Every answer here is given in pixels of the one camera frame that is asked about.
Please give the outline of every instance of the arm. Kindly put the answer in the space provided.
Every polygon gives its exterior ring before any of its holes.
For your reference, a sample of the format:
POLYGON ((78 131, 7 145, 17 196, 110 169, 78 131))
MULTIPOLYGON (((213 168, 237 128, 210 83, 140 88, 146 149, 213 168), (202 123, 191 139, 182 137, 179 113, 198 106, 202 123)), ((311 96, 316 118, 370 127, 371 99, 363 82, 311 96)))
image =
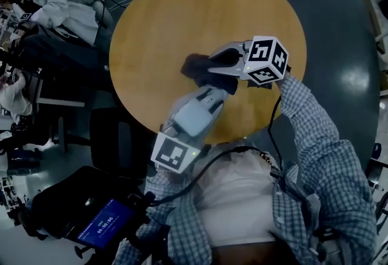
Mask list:
POLYGON ((12 85, 9 85, 6 90, 7 97, 12 99, 25 87, 25 78, 23 73, 19 69, 16 69, 16 74, 19 79, 12 85))
POLYGON ((305 85, 289 76, 279 87, 282 113, 295 131, 303 188, 321 201, 320 226, 334 228, 349 242, 355 263, 371 264, 376 221, 368 182, 352 144, 340 140, 334 123, 305 85))
MULTIPOLYGON (((159 168, 158 173, 147 178, 145 191, 151 191, 156 199, 176 194, 188 184, 186 175, 177 175, 169 170, 159 168)), ((198 216, 193 202, 193 193, 189 192, 169 203, 147 209, 151 218, 136 233, 139 239, 152 239, 159 229, 160 223, 169 225, 168 253, 175 265, 205 265, 212 261, 212 253, 207 241, 206 232, 198 216)), ((138 264, 140 251, 122 241, 119 245, 113 265, 138 264)))
MULTIPOLYGON (((169 172, 159 170, 153 177, 147 177, 145 182, 144 193, 152 192, 156 199, 161 199, 166 196, 173 195, 179 192, 186 186, 182 183, 174 183, 169 178, 169 172)), ((147 209, 147 216, 151 219, 148 224, 143 224, 137 231, 137 236, 140 240, 151 239, 156 235, 160 228, 160 223, 166 223, 167 217, 175 208, 176 201, 162 204, 158 207, 149 207, 147 209)), ((127 240, 121 241, 116 254, 113 265, 120 264, 138 264, 141 252, 133 247, 127 240)))
POLYGON ((38 0, 34 2, 42 7, 32 15, 31 20, 46 28, 57 27, 70 17, 68 0, 38 0))

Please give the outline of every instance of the black cable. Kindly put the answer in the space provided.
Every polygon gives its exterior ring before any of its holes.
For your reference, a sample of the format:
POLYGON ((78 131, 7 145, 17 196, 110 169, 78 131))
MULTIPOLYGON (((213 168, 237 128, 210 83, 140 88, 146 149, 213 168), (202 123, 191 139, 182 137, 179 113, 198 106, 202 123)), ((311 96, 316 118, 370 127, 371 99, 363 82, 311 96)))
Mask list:
POLYGON ((278 154, 278 157, 279 157, 279 168, 280 168, 280 171, 282 170, 282 157, 281 157, 281 154, 280 154, 280 151, 278 149, 278 146, 276 145, 276 142, 275 140, 273 139, 273 136, 271 134, 271 128, 272 128, 272 124, 273 124, 273 119, 275 118, 275 113, 276 113, 276 110, 278 109, 278 106, 279 106, 279 103, 281 101, 281 96, 279 96, 279 99, 277 100, 275 106, 273 107, 273 110, 272 110, 272 115, 271 115, 271 120, 269 122, 269 126, 268 126, 268 134, 269 134, 269 137, 271 138, 271 141, 272 141, 272 144, 273 146, 275 147, 275 150, 276 150, 276 154, 278 154))
POLYGON ((206 172, 206 170, 220 157, 222 157, 226 154, 233 153, 233 152, 243 153, 243 152, 246 152, 248 150, 256 150, 257 152, 260 152, 259 149, 257 149, 256 147, 253 147, 253 146, 238 146, 232 150, 222 152, 222 153, 218 154, 216 157, 214 157, 211 161, 209 161, 207 163, 207 165, 202 169, 202 171, 184 189, 182 189, 180 192, 178 192, 174 195, 167 196, 161 200, 155 200, 154 202, 151 203, 150 207, 156 207, 156 206, 159 206, 161 204, 168 203, 170 201, 173 201, 173 200, 187 194, 193 188, 193 186, 198 182, 198 180, 203 176, 203 174, 206 172))

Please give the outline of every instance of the round wooden table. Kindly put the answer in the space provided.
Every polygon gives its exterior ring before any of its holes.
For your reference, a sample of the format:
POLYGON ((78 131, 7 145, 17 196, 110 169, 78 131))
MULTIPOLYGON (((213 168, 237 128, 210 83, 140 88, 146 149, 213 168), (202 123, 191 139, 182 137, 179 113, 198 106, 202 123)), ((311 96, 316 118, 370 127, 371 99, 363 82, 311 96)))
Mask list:
MULTIPOLYGON (((197 89, 180 70, 191 53, 209 55, 231 41, 276 36, 289 52, 291 73, 302 79, 306 40, 287 0, 133 0, 110 46, 110 72, 126 109, 159 131, 174 101, 197 89)), ((240 81, 206 142, 232 141, 268 125, 279 90, 240 81)))

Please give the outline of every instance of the white t-shirt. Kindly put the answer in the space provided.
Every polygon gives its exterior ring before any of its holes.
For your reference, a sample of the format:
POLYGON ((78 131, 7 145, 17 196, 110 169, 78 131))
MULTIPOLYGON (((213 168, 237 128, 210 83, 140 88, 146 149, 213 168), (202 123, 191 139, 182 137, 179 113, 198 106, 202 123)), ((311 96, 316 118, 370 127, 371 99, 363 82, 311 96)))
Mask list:
POLYGON ((12 114, 31 115, 32 104, 22 94, 22 89, 25 87, 25 78, 21 72, 18 75, 19 79, 14 84, 4 84, 2 90, 0 90, 0 104, 12 114))
MULTIPOLYGON (((206 163, 196 165, 193 176, 206 163)), ((252 151, 216 161, 198 181, 196 202, 211 247, 274 241, 270 165, 252 151)))

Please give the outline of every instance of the white jacket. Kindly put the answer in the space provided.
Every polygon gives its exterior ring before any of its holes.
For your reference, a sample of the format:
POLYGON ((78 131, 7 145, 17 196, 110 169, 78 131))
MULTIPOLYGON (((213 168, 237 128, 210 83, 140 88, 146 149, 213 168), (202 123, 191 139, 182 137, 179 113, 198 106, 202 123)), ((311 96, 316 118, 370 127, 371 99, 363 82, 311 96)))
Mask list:
POLYGON ((46 28, 59 25, 71 30, 85 42, 93 45, 96 39, 98 24, 96 12, 82 0, 32 0, 42 6, 35 12, 31 21, 46 28))

